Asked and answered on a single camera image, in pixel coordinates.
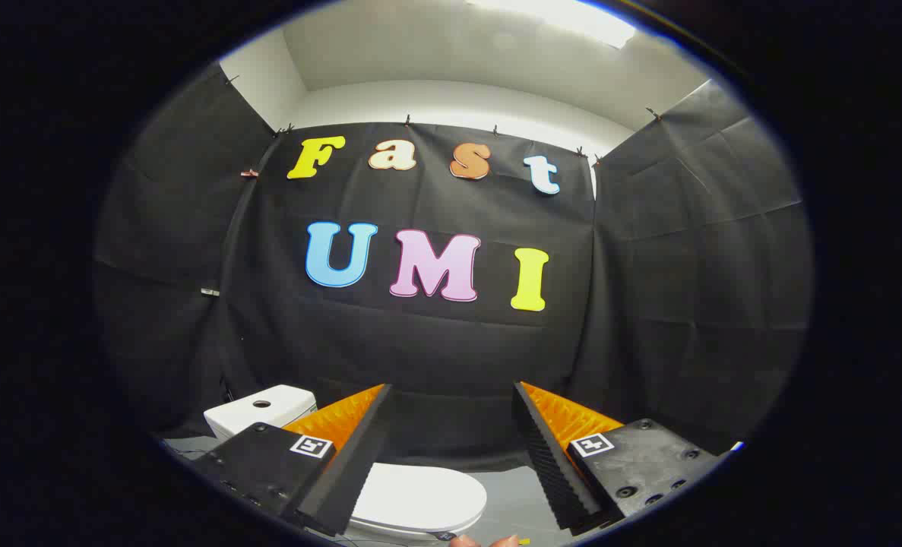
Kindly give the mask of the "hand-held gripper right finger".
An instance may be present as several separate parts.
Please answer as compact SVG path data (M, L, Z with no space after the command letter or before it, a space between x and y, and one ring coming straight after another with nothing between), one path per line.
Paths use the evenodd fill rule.
M722 460L656 420L618 422L524 381L514 384L512 416L552 515L570 533L646 513Z

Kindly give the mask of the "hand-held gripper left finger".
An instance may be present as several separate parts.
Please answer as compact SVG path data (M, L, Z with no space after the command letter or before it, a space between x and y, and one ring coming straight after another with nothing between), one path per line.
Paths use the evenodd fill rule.
M191 470L249 510L336 536L387 442L392 390L375 385L281 427L252 423L191 461Z

